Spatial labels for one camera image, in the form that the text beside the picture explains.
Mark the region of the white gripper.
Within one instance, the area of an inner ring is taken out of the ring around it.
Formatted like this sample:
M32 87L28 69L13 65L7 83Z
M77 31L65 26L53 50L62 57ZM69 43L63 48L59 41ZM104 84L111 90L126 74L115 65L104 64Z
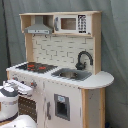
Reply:
M28 95L30 96L33 93L33 89L19 81L16 81L14 79L7 80L3 82L4 87L12 87L16 89L20 94L22 95Z

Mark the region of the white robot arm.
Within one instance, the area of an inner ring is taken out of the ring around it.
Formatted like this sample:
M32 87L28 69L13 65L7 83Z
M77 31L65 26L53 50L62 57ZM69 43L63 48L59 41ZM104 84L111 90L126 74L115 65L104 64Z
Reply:
M33 89L16 80L7 80L0 86L0 128L37 128L29 115L20 115L19 95L31 95Z

